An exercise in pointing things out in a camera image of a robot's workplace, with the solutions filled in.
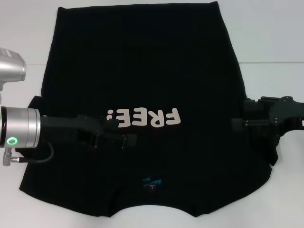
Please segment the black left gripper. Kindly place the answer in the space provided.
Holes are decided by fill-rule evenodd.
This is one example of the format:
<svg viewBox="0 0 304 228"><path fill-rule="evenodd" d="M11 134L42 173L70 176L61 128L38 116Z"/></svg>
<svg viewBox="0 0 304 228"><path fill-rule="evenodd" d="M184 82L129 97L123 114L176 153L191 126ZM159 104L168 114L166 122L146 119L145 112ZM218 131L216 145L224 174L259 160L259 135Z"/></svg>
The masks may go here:
<svg viewBox="0 0 304 228"><path fill-rule="evenodd" d="M106 118L101 123L88 116L74 118L41 117L43 140L49 142L79 143L96 150L124 151L136 147L136 134L105 133L104 130L118 130L120 120Z"/></svg>

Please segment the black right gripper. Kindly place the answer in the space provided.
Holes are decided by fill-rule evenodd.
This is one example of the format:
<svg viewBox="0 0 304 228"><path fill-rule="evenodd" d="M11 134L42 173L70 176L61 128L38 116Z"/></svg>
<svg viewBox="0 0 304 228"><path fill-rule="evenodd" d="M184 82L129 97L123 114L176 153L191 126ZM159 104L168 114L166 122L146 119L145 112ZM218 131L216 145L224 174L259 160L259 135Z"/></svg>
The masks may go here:
<svg viewBox="0 0 304 228"><path fill-rule="evenodd" d="M289 131L304 130L304 104L296 102L291 96L262 96L257 101L244 101L245 113L268 113L269 120L231 119L232 129L243 132L251 143L279 142Z"/></svg>

